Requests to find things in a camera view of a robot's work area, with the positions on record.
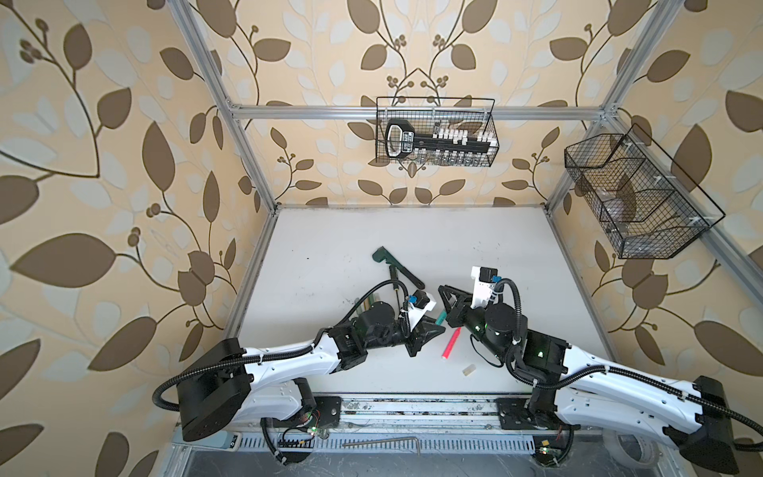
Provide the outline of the pink highlighter pen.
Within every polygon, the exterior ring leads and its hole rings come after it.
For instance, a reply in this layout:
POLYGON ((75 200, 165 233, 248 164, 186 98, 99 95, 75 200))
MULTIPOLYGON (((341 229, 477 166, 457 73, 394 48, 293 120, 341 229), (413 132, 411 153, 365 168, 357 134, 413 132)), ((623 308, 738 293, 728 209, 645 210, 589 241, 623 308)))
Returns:
POLYGON ((450 358, 450 356, 451 356, 451 354, 452 354, 452 352, 453 352, 453 350, 455 348, 455 345, 458 342, 458 339, 459 339, 459 337, 461 335, 461 332, 462 332, 462 328, 461 327, 458 327, 458 328, 454 329, 454 331, 453 331, 451 337, 449 338, 448 343, 447 343, 447 345, 446 345, 446 347, 443 350, 443 353, 441 355, 441 358, 443 360, 448 360, 450 358))

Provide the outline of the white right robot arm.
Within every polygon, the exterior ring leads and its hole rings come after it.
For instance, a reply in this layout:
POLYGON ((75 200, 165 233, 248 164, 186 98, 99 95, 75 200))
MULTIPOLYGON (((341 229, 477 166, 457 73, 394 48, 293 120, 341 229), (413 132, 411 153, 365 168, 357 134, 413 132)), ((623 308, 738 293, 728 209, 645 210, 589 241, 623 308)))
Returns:
POLYGON ((530 330, 528 319, 492 286, 477 294, 443 285, 438 293, 453 328, 469 332, 518 382, 531 388, 527 419, 538 425, 601 427, 653 438, 708 471, 739 471, 730 410, 721 382, 672 381, 588 353, 530 330))

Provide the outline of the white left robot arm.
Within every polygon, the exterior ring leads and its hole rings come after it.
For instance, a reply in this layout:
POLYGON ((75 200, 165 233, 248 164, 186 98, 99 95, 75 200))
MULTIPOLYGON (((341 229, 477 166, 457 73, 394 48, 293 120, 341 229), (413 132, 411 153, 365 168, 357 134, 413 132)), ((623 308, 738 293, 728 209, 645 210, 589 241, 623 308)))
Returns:
POLYGON ((238 415, 290 421, 311 407, 308 399, 301 398, 288 411, 283 405, 257 405, 250 394, 311 376, 349 371, 365 363, 375 349, 403 346, 413 358, 444 332, 445 327, 424 309, 409 304, 397 311, 377 302, 357 317, 321 329, 311 342, 264 354, 242 347, 236 338, 220 341, 181 373, 174 385, 182 437, 201 440, 230 425, 238 415))

